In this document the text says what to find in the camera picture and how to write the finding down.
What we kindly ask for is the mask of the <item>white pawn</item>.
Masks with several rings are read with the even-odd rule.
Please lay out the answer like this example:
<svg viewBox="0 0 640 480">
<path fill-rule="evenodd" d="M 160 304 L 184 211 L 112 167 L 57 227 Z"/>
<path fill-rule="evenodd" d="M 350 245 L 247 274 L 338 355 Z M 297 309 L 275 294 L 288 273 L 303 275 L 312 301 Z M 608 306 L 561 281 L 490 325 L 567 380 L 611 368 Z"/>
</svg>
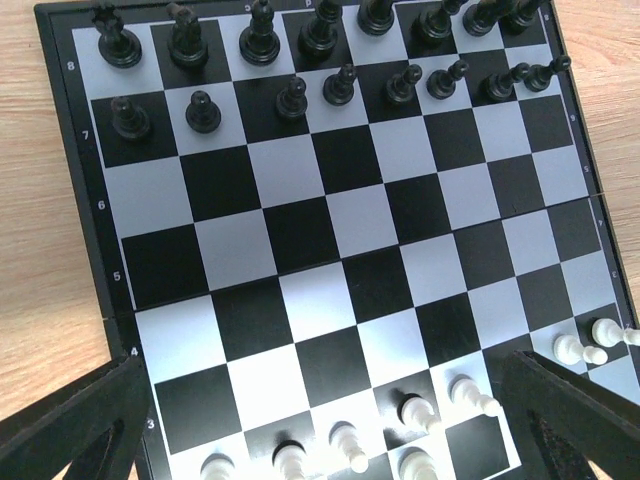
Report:
<svg viewBox="0 0 640 480">
<path fill-rule="evenodd" d="M 400 405 L 401 422 L 413 431 L 429 435 L 443 431 L 443 423 L 436 415 L 433 405 L 417 394 L 409 394 Z"/>
<path fill-rule="evenodd" d="M 584 346 L 578 337 L 562 334 L 553 342 L 555 358 L 566 365 L 575 365 L 579 361 L 594 365 L 604 365 L 608 361 L 608 354 L 600 347 Z"/>
<path fill-rule="evenodd" d="M 597 319 L 592 326 L 594 341 L 606 348 L 619 343 L 631 346 L 640 345 L 640 331 L 634 328 L 622 328 L 610 318 Z"/>
<path fill-rule="evenodd" d="M 453 383 L 450 399 L 455 406 L 475 409 L 489 417 L 497 417 L 502 409 L 496 398 L 483 393 L 478 384 L 469 377 L 463 377 Z"/>
</svg>

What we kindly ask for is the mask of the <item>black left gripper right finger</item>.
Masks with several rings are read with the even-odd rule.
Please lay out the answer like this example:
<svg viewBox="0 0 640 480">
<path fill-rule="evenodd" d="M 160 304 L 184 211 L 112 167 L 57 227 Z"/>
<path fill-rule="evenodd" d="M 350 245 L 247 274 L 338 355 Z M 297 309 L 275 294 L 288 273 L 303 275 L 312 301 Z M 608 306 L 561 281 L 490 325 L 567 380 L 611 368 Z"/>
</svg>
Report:
<svg viewBox="0 0 640 480">
<path fill-rule="evenodd" d="M 501 403 L 528 479 L 639 477 L 639 406 L 533 352 L 503 363 Z"/>
</svg>

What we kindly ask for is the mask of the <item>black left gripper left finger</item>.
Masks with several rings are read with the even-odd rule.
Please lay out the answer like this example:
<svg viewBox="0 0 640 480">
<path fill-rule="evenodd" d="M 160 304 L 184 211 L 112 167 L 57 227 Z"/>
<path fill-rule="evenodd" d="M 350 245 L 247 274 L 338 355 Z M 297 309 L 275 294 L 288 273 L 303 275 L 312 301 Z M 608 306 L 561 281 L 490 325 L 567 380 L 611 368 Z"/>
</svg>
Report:
<svg viewBox="0 0 640 480">
<path fill-rule="evenodd" d="M 148 413 L 143 361 L 121 356 L 1 421 L 1 477 L 129 477 Z"/>
</svg>

